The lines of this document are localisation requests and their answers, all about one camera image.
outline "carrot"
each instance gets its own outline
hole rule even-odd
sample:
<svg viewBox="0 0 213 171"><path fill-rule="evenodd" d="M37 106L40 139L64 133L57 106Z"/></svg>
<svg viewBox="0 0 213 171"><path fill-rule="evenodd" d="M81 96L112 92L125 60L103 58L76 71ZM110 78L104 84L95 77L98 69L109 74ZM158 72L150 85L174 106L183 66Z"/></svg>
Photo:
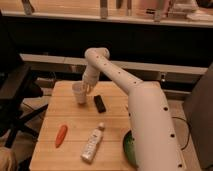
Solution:
<svg viewBox="0 0 213 171"><path fill-rule="evenodd" d="M67 125L62 125L60 130L58 131L56 140L55 140L55 147L58 148L64 141L64 138L66 136L68 127Z"/></svg>

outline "black remote control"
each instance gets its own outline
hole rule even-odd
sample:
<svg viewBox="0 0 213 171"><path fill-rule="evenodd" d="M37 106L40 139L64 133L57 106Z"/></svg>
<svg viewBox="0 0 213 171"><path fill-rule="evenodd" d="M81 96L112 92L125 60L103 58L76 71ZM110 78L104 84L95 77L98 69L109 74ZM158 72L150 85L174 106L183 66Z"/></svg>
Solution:
<svg viewBox="0 0 213 171"><path fill-rule="evenodd" d="M100 95L94 96L94 102L99 113L106 112L105 105Z"/></svg>

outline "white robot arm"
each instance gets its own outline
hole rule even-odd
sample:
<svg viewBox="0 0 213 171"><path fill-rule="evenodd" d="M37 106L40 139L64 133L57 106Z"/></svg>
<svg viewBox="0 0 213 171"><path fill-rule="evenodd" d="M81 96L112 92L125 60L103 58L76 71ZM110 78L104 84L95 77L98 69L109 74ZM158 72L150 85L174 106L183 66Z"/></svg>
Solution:
<svg viewBox="0 0 213 171"><path fill-rule="evenodd" d="M137 170L183 171L182 153L162 89L112 64L106 48L90 48L85 57L88 65L83 83L87 87L96 85L102 71L128 95Z"/></svg>

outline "paper cup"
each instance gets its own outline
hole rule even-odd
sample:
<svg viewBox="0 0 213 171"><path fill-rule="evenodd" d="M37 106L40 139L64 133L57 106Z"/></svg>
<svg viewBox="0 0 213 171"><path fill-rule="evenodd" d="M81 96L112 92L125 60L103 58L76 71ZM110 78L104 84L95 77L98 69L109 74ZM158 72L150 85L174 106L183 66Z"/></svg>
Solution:
<svg viewBox="0 0 213 171"><path fill-rule="evenodd" d="M86 103L86 88L83 86L82 81L74 82L72 85L72 91L78 104Z"/></svg>

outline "black chair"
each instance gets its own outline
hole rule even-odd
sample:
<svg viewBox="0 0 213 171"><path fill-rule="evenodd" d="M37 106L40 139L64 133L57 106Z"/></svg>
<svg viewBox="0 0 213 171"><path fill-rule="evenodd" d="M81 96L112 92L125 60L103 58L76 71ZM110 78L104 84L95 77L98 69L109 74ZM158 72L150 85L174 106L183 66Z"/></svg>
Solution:
<svg viewBox="0 0 213 171"><path fill-rule="evenodd" d="M35 81L36 77L30 67L15 50L7 23L0 11L0 137L10 129L5 143L8 148L12 146L18 131L38 136L38 133L25 123L46 110L47 105L23 117L20 110L24 98L43 95Z"/></svg>

